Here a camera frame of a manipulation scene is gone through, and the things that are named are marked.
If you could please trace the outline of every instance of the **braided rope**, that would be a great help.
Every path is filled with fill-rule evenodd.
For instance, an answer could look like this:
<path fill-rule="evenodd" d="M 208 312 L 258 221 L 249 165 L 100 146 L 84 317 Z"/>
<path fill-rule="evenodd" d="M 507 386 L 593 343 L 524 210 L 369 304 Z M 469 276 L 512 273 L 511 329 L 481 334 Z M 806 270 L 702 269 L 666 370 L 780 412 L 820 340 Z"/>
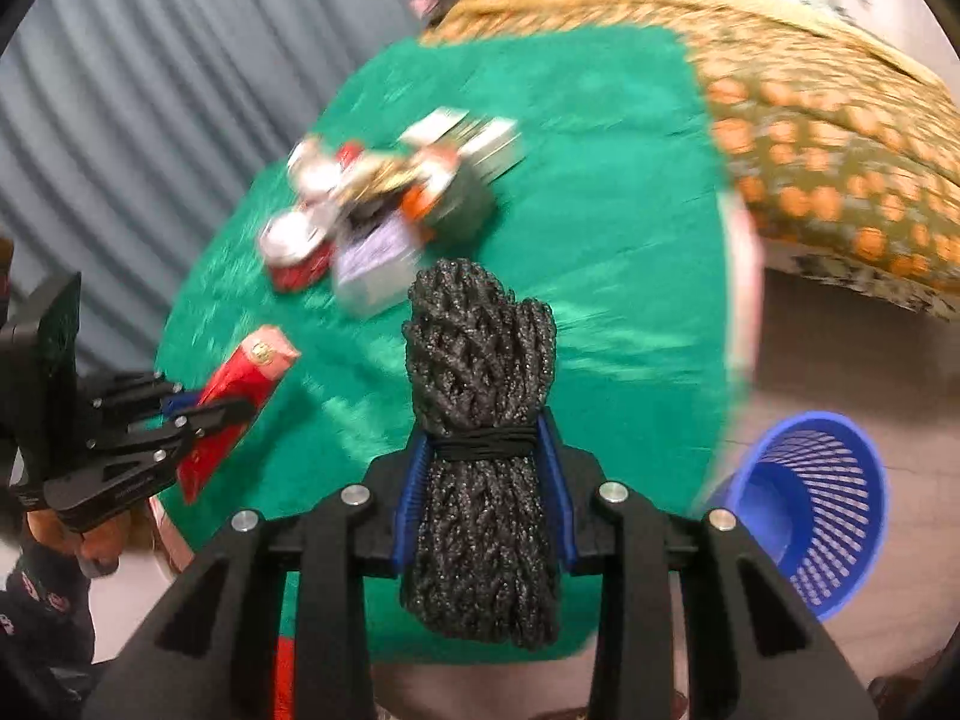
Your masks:
<path fill-rule="evenodd" d="M 407 373 L 427 432 L 533 421 L 553 383 L 548 305 L 517 302 L 467 260 L 421 271 L 410 300 Z M 534 650 L 556 641 L 559 591 L 533 459 L 434 458 L 400 603 L 446 637 Z"/>

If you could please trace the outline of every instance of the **orange patterned cloth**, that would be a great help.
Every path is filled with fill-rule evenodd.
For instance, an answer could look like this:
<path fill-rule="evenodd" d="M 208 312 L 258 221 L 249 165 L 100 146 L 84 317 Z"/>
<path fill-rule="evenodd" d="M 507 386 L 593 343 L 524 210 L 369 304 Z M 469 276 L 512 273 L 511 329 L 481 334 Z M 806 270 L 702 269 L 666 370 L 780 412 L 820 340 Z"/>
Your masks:
<path fill-rule="evenodd" d="M 960 295 L 960 114 L 949 93 L 867 33 L 807 10 L 765 0 L 466 0 L 424 42 L 581 25 L 674 30 L 763 237 Z"/>

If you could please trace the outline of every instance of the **corrugated wall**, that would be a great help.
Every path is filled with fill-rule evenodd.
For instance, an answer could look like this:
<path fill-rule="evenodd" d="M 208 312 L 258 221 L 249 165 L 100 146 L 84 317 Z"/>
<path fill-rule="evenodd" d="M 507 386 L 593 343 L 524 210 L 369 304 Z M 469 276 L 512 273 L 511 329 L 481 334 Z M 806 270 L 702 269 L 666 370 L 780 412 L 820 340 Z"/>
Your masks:
<path fill-rule="evenodd" d="M 78 269 L 80 364 L 148 367 L 253 175 L 415 30 L 405 0 L 37 0 L 0 57 L 14 301 Z"/>

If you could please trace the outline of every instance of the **metal screw head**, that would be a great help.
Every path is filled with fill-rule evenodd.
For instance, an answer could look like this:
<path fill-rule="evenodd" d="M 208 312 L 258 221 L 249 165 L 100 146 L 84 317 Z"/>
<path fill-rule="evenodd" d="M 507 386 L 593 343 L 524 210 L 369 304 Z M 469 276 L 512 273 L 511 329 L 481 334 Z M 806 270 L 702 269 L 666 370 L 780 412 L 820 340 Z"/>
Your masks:
<path fill-rule="evenodd" d="M 230 519 L 230 526 L 239 533 L 248 533 L 256 528 L 258 522 L 260 522 L 259 514 L 250 509 L 243 509 L 242 512 L 237 512 Z"/>
<path fill-rule="evenodd" d="M 623 503 L 630 495 L 630 490 L 619 482 L 604 482 L 600 485 L 600 497 L 607 503 Z"/>
<path fill-rule="evenodd" d="M 348 506 L 360 506 L 370 499 L 370 491 L 363 485 L 347 485 L 340 493 L 340 500 Z"/>
<path fill-rule="evenodd" d="M 707 515 L 707 521 L 718 531 L 731 531 L 736 528 L 736 516 L 726 509 L 714 509 Z"/>

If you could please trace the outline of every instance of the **table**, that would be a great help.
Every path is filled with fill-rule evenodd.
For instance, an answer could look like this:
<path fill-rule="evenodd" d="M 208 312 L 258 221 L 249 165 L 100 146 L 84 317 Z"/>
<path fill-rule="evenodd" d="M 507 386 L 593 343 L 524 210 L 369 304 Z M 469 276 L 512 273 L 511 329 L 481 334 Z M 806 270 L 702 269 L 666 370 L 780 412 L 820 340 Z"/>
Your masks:
<path fill-rule="evenodd" d="M 563 85 L 551 80 L 558 67 Z M 354 74 L 317 130 L 335 145 L 390 146 L 438 105 L 520 122 L 526 158 L 494 183 L 501 214 L 475 256 L 518 295 L 554 309 L 549 404 L 563 439 L 659 507 L 687 511 L 730 412 L 731 354 L 750 357 L 744 328 L 755 324 L 758 278 L 756 261 L 728 256 L 738 249 L 728 230 L 751 236 L 723 194 L 726 172 L 683 48 L 656 28 L 435 49 L 405 42 Z M 241 507 L 268 517 L 309 509 L 402 446 L 411 427 L 400 336 L 409 307 L 357 322 L 327 285 L 270 290 L 253 239 L 293 199 L 282 165 L 257 177 L 182 288 L 157 355 L 169 377 L 198 386 L 263 323 L 280 325 L 304 353 L 200 501 L 162 496 L 194 548 Z M 288 584 L 287 634 L 295 592 Z M 563 598 L 560 641 L 529 654 L 430 635 L 397 605 L 394 583 L 368 581 L 371 656 L 566 656 L 595 626 L 597 579 L 565 581 Z"/>

